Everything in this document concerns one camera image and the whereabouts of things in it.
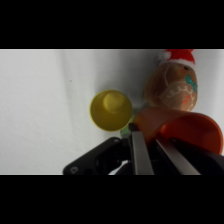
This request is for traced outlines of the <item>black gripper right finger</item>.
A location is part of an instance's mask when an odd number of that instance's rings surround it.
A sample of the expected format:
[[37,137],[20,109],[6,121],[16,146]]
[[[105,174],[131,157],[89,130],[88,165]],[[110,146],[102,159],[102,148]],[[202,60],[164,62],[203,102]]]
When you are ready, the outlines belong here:
[[181,175],[199,175],[192,164],[164,137],[157,137],[156,142],[165,157]]

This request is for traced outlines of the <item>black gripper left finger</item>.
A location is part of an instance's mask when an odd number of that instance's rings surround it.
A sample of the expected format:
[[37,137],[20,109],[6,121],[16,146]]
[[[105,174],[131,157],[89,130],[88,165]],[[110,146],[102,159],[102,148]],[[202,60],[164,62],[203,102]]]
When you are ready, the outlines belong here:
[[151,160],[143,134],[137,129],[134,123],[129,124],[130,148],[135,175],[153,175]]

